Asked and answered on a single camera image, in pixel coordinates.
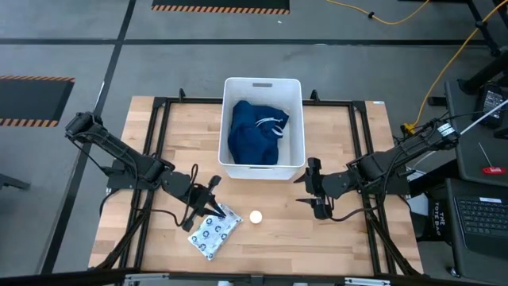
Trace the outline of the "black hazard striped floor mat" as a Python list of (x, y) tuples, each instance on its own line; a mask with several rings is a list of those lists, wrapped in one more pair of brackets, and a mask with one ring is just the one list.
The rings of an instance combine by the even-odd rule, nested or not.
[(152, 0), (152, 10), (212, 14), (276, 14), (291, 12), (290, 0)]
[(56, 127), (73, 77), (0, 75), (0, 126)]

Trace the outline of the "dark grey laptop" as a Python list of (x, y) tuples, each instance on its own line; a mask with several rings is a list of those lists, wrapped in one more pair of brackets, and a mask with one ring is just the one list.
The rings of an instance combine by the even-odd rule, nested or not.
[(508, 187), (445, 181), (455, 271), (508, 285)]

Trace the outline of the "black stand legs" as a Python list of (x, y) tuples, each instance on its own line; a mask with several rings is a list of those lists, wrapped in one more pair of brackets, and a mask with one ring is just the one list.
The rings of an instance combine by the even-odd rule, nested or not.
[(489, 51), (494, 59), (487, 66), (474, 74), (470, 79), (459, 79), (458, 84), (460, 85), (460, 89), (464, 93), (472, 95), (500, 73), (503, 73), (504, 76), (497, 81), (497, 84), (508, 85), (508, 45), (503, 48), (498, 46), (487, 28), (487, 16), (485, 18), (481, 18), (473, 0), (461, 1), (468, 5), (473, 18), (475, 19), (475, 27), (481, 32), (483, 39), (485, 40), (485, 44), (489, 48)]

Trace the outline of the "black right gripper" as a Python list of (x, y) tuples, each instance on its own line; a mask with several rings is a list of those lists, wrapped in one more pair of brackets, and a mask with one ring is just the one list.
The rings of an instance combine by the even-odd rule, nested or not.
[(297, 202), (311, 205), (314, 217), (320, 220), (333, 217), (332, 200), (338, 199), (349, 191), (350, 175), (348, 171), (321, 174), (321, 160), (310, 157), (306, 171), (294, 181), (294, 184), (306, 181), (306, 192), (314, 198), (296, 199)]

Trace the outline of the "black metal table frame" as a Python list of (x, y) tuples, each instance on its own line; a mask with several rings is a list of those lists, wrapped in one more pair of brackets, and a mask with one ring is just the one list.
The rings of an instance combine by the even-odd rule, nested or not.
[[(142, 150), (154, 106), (160, 98), (132, 98), (121, 139)], [(125, 251), (114, 268), (136, 267), (144, 272), (168, 272), (171, 278), (190, 276), (218, 279), (231, 276), (248, 280), (270, 276), (290, 279), (328, 278), (328, 276), (372, 276), (379, 273), (403, 274), (394, 258), (386, 252), (381, 239), (356, 214), (345, 222), (318, 221), (309, 205), (296, 199), (309, 197), (304, 184), (292, 180), (235, 180), (225, 173), (218, 161), (221, 99), (167, 98), (155, 107), (154, 142), (157, 149), (162, 116), (167, 130), (162, 157), (188, 172), (198, 164), (197, 181), (209, 182), (222, 177), (214, 190), (219, 203), (230, 206), (243, 218), (231, 237), (208, 261), (187, 240), (189, 233), (177, 228), (167, 214), (151, 214), (148, 222), (134, 235), (129, 251)], [(322, 160), (322, 172), (345, 170), (347, 162), (361, 154), (391, 148), (391, 131), (383, 102), (305, 102), (306, 155)], [(142, 204), (146, 192), (120, 190), (104, 206), (91, 251), (89, 266), (98, 266), (106, 259), (131, 224), (130, 203)], [(249, 222), (251, 211), (260, 211), (259, 224)], [(410, 223), (410, 212), (397, 196), (387, 196), (385, 208), (378, 216), (389, 226), (391, 239), (408, 260), (421, 272), (421, 259)]]

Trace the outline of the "grey side desk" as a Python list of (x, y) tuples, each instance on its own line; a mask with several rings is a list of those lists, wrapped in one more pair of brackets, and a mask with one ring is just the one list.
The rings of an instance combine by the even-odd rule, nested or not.
[[(457, 81), (447, 81), (444, 84), (448, 110), (452, 118), (452, 126), (457, 132), (463, 131), (474, 121), (476, 95), (467, 95), (462, 92)], [(481, 184), (492, 184), (508, 187), (508, 139), (495, 138), (496, 129), (490, 129), (479, 123), (471, 127), (460, 136), (456, 147), (456, 161), (460, 177)], [(483, 169), (489, 167), (483, 150), (493, 166), (506, 170), (500, 175), (485, 174)]]

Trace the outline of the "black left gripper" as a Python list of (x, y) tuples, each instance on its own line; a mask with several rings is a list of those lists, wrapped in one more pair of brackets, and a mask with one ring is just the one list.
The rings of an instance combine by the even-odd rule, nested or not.
[(207, 186), (202, 184), (195, 184), (190, 192), (189, 207), (192, 212), (186, 216), (183, 221), (182, 229), (190, 232), (194, 226), (194, 219), (196, 217), (203, 217), (212, 215), (219, 218), (225, 218), (226, 213), (221, 209), (215, 200), (215, 195), (212, 193), (213, 189), (219, 185), (221, 177), (218, 175), (213, 176)]

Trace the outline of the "black floor stand foot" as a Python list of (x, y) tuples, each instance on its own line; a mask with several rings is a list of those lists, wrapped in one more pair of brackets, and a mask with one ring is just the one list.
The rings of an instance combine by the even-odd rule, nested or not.
[(22, 180), (18, 180), (11, 176), (0, 173), (0, 190), (4, 187), (15, 187), (20, 190), (28, 190), (30, 183), (26, 183)]

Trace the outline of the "dark blue drawstring garment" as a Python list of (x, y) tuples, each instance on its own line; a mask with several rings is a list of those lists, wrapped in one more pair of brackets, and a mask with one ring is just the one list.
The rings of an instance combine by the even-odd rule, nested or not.
[(233, 107), (228, 147), (235, 164), (276, 165), (289, 115), (241, 100)]

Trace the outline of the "white perforated plastic basket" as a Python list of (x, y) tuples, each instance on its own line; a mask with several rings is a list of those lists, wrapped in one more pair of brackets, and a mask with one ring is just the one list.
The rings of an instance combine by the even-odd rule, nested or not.
[[(228, 147), (233, 107), (241, 100), (289, 115), (276, 165), (235, 164)], [(225, 81), (217, 160), (227, 175), (244, 180), (289, 180), (306, 163), (301, 83), (296, 79), (230, 77)]]

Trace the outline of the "black power adapter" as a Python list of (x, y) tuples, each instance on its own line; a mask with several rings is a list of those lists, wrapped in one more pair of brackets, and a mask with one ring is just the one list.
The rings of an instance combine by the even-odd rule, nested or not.
[[(506, 99), (502, 88), (496, 84), (486, 84), (483, 86), (481, 91), (482, 93), (479, 97), (480, 117), (488, 111), (493, 110)], [(489, 117), (481, 121), (480, 124), (492, 129), (496, 129), (501, 126), (503, 118), (504, 115), (502, 111), (498, 110), (497, 113), (491, 114)]]

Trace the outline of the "white thin rod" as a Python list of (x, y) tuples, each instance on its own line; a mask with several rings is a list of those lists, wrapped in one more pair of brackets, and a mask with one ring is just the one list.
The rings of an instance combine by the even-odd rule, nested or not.
[(463, 129), (460, 132), (460, 136), (464, 135), (467, 131), (469, 131), (471, 128), (479, 124), (481, 121), (483, 121), (485, 118), (489, 117), (491, 114), (497, 113), (498, 110), (501, 110), (506, 104), (508, 104), (508, 99), (503, 101), (501, 104), (499, 104), (497, 107), (495, 107), (493, 110), (488, 111), (484, 115), (482, 115), (480, 118), (476, 119), (472, 124), (467, 126), (465, 129)]

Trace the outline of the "white Vakly printed pouch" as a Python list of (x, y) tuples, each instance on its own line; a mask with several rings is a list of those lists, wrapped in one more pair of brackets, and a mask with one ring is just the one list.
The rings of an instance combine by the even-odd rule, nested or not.
[(207, 216), (197, 230), (187, 238), (189, 243), (208, 261), (212, 261), (216, 257), (221, 246), (243, 222), (242, 217), (231, 210), (229, 206), (222, 203), (219, 203), (218, 206), (225, 213), (225, 217)]

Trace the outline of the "black tote bag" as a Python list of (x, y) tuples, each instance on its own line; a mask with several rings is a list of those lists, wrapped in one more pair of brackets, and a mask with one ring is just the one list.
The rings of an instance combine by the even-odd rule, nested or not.
[(431, 199), (429, 201), (428, 217), (425, 223), (424, 234), (421, 238), (428, 242), (452, 244), (448, 203), (446, 200)]

